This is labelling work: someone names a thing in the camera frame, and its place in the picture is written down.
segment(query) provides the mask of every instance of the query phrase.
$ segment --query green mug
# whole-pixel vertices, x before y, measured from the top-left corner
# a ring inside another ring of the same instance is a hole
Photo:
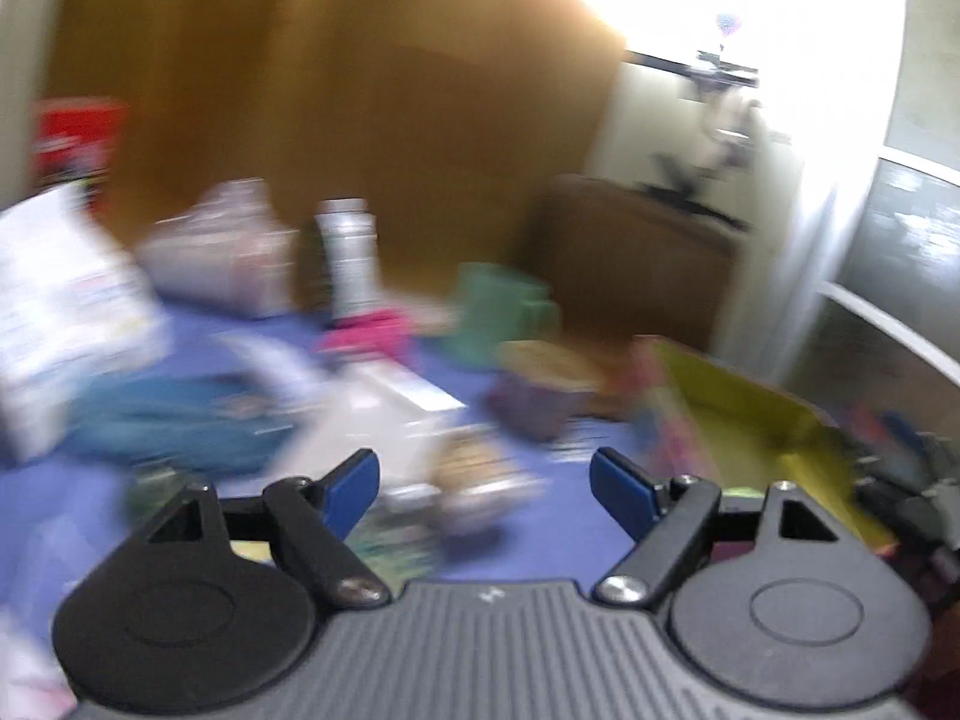
[[[560,307],[533,276],[494,263],[464,263],[457,281],[460,326],[448,353],[471,367],[495,367],[504,341],[549,338],[560,330]]]

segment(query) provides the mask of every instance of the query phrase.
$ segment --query blue tablecloth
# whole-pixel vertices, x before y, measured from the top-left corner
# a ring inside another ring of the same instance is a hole
[[[240,324],[309,348],[316,324],[302,317],[239,322],[181,305],[169,305],[175,352],[151,371],[197,375],[237,370],[237,363],[210,334]],[[482,395],[493,374],[457,370],[431,343],[416,350],[414,368],[469,405],[469,421],[493,421]],[[630,454],[635,440],[624,424],[587,420],[595,446]],[[470,580],[570,577],[588,589],[632,545],[592,498],[586,463],[558,463],[547,448],[503,436],[517,464],[544,480],[541,495],[481,538],[450,539],[443,546],[440,576]],[[589,456],[589,450],[581,455]],[[81,461],[66,450],[0,473],[0,605],[40,641],[49,643],[50,623],[72,586],[128,534],[121,506],[128,471]],[[219,485],[223,495],[250,494],[257,480]]]

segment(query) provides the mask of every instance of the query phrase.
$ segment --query blue pouch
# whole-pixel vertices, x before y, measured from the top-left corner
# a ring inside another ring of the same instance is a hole
[[[170,464],[210,476],[254,474],[277,454],[293,424],[240,379],[100,376],[74,401],[71,446],[135,466]]]

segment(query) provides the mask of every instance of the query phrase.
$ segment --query wooden panel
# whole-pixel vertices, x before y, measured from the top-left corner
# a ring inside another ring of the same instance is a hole
[[[47,94],[131,105],[124,241],[262,175],[289,223],[366,196],[385,269],[443,286],[582,167],[621,50],[578,0],[64,0]]]

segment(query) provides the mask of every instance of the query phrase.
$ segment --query screw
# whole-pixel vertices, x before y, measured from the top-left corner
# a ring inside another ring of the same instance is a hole
[[[366,577],[347,577],[337,584],[337,594],[354,607],[372,607],[379,604],[387,592],[378,581]]]
[[[632,605],[640,603],[650,592],[644,581],[628,576],[607,577],[597,584],[597,597],[612,605]]]

